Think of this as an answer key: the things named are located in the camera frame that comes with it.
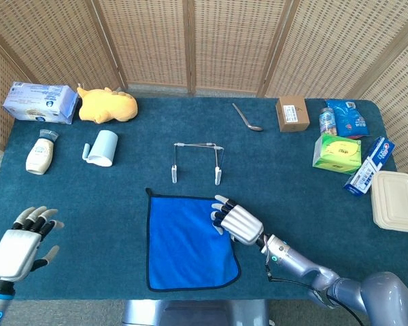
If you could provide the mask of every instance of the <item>green box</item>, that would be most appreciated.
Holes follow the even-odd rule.
[[[323,134],[314,145],[313,166],[348,175],[361,166],[361,141]]]

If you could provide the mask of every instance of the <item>white cup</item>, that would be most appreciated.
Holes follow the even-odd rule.
[[[84,144],[82,159],[98,166],[111,166],[114,162],[117,142],[118,135],[115,132],[102,130],[98,133],[90,152],[90,145]]]

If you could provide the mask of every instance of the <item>stuffed animal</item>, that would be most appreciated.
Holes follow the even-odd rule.
[[[130,94],[112,92],[107,87],[104,90],[84,90],[77,87],[77,93],[83,102],[79,112],[82,120],[90,120],[96,124],[112,119],[125,122],[137,115],[137,103]]]

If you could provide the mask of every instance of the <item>white bottle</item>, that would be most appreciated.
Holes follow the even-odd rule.
[[[27,172],[43,175],[47,171],[52,162],[53,146],[58,136],[57,132],[51,130],[42,129],[39,132],[39,139],[27,156]]]

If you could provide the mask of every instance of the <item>tissue box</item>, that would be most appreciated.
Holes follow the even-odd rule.
[[[69,86],[14,82],[3,108],[18,120],[71,124],[77,99]]]
[[[371,184],[373,175],[381,170],[382,166],[392,155],[394,143],[385,137],[379,137],[375,140],[369,150],[369,154],[362,163],[360,170],[347,180],[344,188],[356,196],[367,193]]]
[[[279,131],[303,131],[310,125],[305,99],[302,96],[282,96],[276,104]]]
[[[323,134],[314,146],[313,166],[351,174],[361,166],[361,141]]]

